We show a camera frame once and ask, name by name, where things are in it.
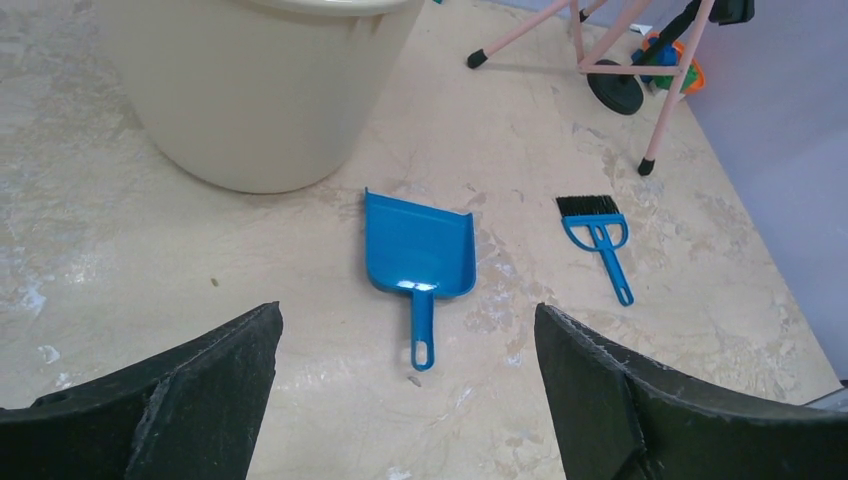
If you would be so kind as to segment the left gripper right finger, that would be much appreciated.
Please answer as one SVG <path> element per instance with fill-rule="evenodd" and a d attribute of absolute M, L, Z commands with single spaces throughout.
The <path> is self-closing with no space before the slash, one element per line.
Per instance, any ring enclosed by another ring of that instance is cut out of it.
<path fill-rule="evenodd" d="M 534 338 L 570 479 L 843 479 L 847 416 L 739 393 L 539 304 Z"/>

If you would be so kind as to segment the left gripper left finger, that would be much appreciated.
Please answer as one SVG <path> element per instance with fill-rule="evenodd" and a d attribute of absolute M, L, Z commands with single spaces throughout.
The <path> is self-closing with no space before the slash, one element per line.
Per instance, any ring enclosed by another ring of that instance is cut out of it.
<path fill-rule="evenodd" d="M 243 479 L 275 377 L 277 303 L 1 413 L 5 479 Z"/>

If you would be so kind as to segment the blue hand brush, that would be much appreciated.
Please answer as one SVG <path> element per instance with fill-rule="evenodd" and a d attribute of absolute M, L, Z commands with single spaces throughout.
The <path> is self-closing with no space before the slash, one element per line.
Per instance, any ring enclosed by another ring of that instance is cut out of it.
<path fill-rule="evenodd" d="M 597 253 L 622 306 L 635 299 L 616 251 L 629 239 L 624 215 L 610 195 L 579 195 L 555 198 L 561 223 L 569 239 L 580 249 Z"/>

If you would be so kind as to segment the blue dustpan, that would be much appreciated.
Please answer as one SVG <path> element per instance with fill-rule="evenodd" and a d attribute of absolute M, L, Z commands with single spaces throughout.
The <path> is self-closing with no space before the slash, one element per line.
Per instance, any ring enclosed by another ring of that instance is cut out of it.
<path fill-rule="evenodd" d="M 411 300 L 411 366 L 435 364 L 434 309 L 438 298 L 473 290 L 477 279 L 474 217 L 364 192 L 365 264 L 378 289 Z"/>

